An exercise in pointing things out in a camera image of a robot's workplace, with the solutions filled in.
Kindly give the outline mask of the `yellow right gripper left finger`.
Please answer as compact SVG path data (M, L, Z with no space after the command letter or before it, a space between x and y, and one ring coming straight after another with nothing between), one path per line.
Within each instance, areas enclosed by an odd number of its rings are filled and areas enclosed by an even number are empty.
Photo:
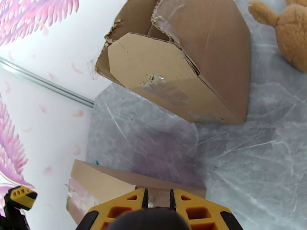
M121 215L147 207L148 189L136 189L90 208L83 217L83 230L105 230Z

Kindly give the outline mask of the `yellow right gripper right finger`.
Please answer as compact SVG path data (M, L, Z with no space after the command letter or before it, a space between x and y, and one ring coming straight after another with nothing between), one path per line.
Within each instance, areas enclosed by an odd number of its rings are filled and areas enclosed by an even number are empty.
M181 189L171 189L170 208L187 223L189 230L235 230L230 209Z

